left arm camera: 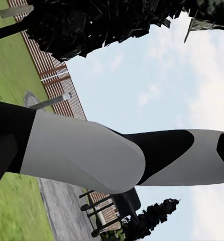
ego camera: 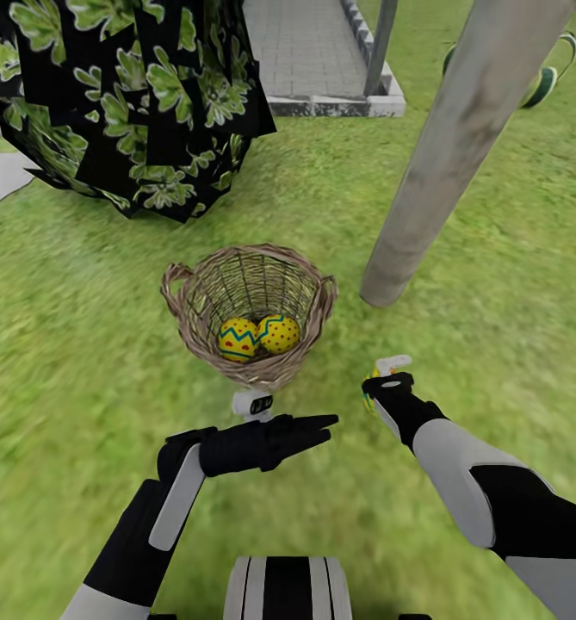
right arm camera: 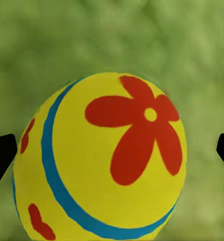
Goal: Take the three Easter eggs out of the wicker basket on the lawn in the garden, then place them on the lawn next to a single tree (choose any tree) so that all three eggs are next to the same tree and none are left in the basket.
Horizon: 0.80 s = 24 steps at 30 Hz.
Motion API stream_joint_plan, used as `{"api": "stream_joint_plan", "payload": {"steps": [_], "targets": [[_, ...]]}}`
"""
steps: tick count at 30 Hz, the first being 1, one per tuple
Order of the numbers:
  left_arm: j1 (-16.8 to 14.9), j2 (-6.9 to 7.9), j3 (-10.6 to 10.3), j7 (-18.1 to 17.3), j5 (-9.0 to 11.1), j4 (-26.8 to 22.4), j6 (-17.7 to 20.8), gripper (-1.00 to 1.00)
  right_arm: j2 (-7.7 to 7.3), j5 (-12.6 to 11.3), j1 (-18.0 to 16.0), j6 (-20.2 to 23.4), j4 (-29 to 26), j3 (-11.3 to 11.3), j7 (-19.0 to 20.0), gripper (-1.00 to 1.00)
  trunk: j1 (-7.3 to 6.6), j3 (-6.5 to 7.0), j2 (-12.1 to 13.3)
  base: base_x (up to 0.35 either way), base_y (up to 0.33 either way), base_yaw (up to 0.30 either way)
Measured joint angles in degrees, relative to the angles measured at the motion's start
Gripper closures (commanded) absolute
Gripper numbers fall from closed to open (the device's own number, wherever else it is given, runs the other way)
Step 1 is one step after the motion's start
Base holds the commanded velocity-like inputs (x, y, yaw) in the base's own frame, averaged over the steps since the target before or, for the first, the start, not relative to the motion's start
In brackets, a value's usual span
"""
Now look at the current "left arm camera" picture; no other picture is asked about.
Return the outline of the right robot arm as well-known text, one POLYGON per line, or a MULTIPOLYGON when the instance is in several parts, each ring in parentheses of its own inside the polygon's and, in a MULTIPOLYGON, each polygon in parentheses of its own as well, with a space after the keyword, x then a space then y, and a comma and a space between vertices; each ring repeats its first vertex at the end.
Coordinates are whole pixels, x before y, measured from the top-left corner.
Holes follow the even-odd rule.
POLYGON ((0 102, 0 137, 18 152, 7 172, 57 180, 100 194, 135 186, 224 184, 216 151, 223 131, 121 134, 97 122, 0 102))

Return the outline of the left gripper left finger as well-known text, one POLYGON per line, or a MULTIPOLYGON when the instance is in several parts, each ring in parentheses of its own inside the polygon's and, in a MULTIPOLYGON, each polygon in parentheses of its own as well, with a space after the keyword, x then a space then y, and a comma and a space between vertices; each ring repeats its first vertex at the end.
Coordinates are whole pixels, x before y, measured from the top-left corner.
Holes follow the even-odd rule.
POLYGON ((17 152, 17 143, 13 134, 0 137, 0 180, 17 152))

